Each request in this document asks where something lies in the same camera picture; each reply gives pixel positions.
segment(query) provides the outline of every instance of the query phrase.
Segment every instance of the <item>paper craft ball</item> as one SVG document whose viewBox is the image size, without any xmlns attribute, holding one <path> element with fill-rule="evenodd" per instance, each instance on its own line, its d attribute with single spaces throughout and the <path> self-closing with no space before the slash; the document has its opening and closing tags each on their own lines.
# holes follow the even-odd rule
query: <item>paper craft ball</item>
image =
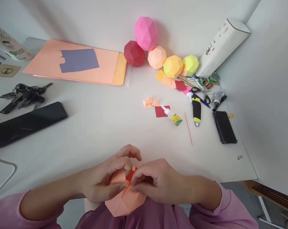
<svg viewBox="0 0 288 229">
<path fill-rule="evenodd" d="M 111 175 L 110 184 L 125 183 L 126 185 L 126 188 L 113 199 L 105 201 L 105 205 L 113 217 L 130 215 L 145 202 L 145 195 L 131 191 L 130 181 L 136 169 L 136 167 L 133 167 L 128 177 L 125 176 L 124 169 L 118 170 Z"/>
<path fill-rule="evenodd" d="M 158 41 L 157 25 L 150 17 L 140 17 L 135 23 L 135 38 L 144 51 L 151 51 Z"/>
<path fill-rule="evenodd" d="M 153 50 L 148 52 L 148 63 L 155 69 L 160 69 L 166 60 L 166 51 L 161 46 L 156 46 Z"/>
<path fill-rule="evenodd" d="M 182 60 L 178 56 L 170 56 L 165 60 L 163 67 L 167 77 L 176 78 L 182 72 Z"/>
<path fill-rule="evenodd" d="M 181 75 L 191 76 L 197 71 L 199 61 L 196 56 L 189 55 L 182 60 L 182 64 L 183 64 L 183 70 L 181 72 Z"/>
<path fill-rule="evenodd" d="M 124 56 L 128 64 L 134 67 L 140 67 L 144 63 L 144 50 L 136 43 L 136 41 L 129 41 L 125 45 Z"/>
</svg>

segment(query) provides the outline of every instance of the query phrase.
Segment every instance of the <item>phone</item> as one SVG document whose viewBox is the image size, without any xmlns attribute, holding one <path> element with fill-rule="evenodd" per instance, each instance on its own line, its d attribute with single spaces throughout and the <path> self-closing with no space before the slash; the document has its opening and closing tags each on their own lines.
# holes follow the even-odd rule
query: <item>phone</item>
<svg viewBox="0 0 288 229">
<path fill-rule="evenodd" d="M 0 148 L 67 118 L 60 102 L 0 123 Z"/>
<path fill-rule="evenodd" d="M 236 144 L 237 139 L 228 118 L 228 114 L 225 111 L 215 111 L 213 116 L 222 144 Z"/>
</svg>

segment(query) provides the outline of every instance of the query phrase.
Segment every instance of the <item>white desk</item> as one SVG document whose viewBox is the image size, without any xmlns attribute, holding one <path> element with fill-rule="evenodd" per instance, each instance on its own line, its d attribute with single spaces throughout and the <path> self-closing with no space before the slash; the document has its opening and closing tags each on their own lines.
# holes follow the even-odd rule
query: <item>white desk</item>
<svg viewBox="0 0 288 229">
<path fill-rule="evenodd" d="M 36 54 L 44 42 L 31 38 L 24 46 Z M 223 145 L 212 109 L 202 105 L 202 122 L 196 127 L 189 98 L 159 83 L 154 77 L 158 70 L 147 61 L 139 68 L 128 65 L 123 86 L 34 77 L 22 73 L 28 62 L 7 59 L 6 63 L 22 68 L 13 78 L 0 77 L 0 95 L 10 92 L 18 83 L 44 86 L 53 82 L 43 95 L 44 106 L 60 101 L 69 117 L 0 149 L 1 159 L 18 165 L 16 174 L 0 191 L 0 198 L 94 166 L 126 144 L 141 150 L 142 162 L 133 160 L 137 166 L 164 157 L 185 175 L 200 174 L 219 182 L 257 178 L 233 118 L 230 121 L 238 143 Z M 170 105 L 183 122 L 176 127 L 167 117 L 156 118 L 154 108 L 143 107 L 142 101 L 148 96 L 160 99 L 161 105 Z M 0 99 L 0 111 L 8 103 Z M 0 123 L 32 109 L 0 114 Z M 230 113 L 226 102 L 219 110 Z"/>
</svg>

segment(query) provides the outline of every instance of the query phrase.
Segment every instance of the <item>glue tube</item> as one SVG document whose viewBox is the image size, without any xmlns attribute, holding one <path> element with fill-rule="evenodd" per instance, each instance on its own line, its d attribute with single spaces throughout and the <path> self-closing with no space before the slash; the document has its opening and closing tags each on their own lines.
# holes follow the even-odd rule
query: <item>glue tube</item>
<svg viewBox="0 0 288 229">
<path fill-rule="evenodd" d="M 174 112 L 172 112 L 170 109 L 165 108 L 161 106 L 164 110 L 164 113 L 168 116 L 168 118 L 176 125 L 178 126 L 183 120 Z"/>
</svg>

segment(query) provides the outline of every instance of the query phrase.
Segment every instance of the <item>white wall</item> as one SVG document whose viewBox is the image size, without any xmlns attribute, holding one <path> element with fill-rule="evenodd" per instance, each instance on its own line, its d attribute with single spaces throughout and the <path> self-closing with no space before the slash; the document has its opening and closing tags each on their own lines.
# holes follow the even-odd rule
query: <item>white wall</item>
<svg viewBox="0 0 288 229">
<path fill-rule="evenodd" d="M 261 0 L 247 26 L 218 72 L 258 182 L 288 195 L 288 0 Z"/>
<path fill-rule="evenodd" d="M 200 57 L 227 17 L 247 22 L 260 0 L 0 0 L 16 40 L 49 38 L 123 52 L 140 16 L 157 22 L 168 55 Z"/>
</svg>

